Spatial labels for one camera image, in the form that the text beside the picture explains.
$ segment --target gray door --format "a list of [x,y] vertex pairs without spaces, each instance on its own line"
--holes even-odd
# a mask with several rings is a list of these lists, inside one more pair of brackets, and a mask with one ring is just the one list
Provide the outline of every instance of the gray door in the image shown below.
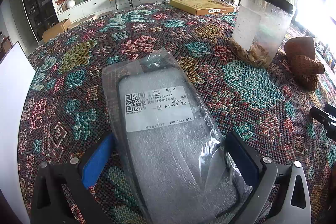
[[29,49],[31,47],[38,47],[36,38],[33,34],[33,31],[29,25],[26,13],[23,8],[22,0],[10,0],[9,1],[10,9],[12,11],[13,19],[21,37],[21,41],[24,46]]

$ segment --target plastic jar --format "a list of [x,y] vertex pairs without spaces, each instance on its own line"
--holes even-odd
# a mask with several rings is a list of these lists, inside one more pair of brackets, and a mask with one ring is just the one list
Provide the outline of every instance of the plastic jar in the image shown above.
[[267,68],[293,17],[286,0],[241,0],[230,40],[233,53],[256,68]]

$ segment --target silver screw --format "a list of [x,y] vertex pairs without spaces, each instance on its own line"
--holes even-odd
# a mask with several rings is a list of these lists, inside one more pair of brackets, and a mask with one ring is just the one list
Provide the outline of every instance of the silver screw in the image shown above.
[[297,168],[300,168],[300,167],[302,166],[301,162],[299,162],[298,160],[296,160],[296,161],[294,162],[294,165],[295,165],[295,167],[297,167]]
[[79,162],[79,159],[77,157],[74,157],[70,160],[71,164],[77,164]]
[[41,162],[41,164],[40,164],[41,168],[46,168],[47,165],[48,165],[48,162],[46,162],[46,161],[43,161],[43,162]]
[[266,164],[270,164],[272,162],[270,157],[263,157],[262,161]]

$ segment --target white plant pot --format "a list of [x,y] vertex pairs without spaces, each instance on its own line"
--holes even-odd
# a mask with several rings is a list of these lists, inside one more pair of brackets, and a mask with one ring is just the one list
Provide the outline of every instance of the white plant pot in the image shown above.
[[70,9],[76,5],[76,2],[74,0],[69,0],[67,3],[67,8]]

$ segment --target qr code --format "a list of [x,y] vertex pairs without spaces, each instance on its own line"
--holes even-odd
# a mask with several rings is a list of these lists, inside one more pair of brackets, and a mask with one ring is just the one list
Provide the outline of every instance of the qr code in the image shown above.
[[132,113],[135,111],[141,111],[142,106],[139,101],[138,93],[132,93],[125,95],[125,107],[126,113]]

